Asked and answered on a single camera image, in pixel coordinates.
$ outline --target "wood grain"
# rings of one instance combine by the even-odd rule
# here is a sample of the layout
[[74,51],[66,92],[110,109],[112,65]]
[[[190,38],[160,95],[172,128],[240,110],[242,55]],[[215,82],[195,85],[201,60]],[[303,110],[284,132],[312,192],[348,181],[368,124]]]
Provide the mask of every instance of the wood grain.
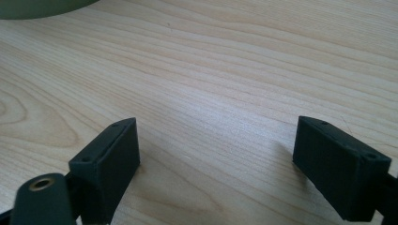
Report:
[[397,111],[395,1],[100,0],[1,21],[0,211],[136,117],[142,166],[113,224],[349,224],[291,162],[298,116],[396,175]]

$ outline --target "wooden table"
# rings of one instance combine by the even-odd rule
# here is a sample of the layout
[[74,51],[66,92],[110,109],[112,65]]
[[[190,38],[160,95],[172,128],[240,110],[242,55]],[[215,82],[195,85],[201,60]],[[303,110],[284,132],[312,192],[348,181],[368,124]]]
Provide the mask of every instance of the wooden table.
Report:
[[1,21],[0,211],[136,117],[142,166],[113,224],[350,224],[292,163],[298,116],[396,175],[397,111],[396,1],[100,0]]

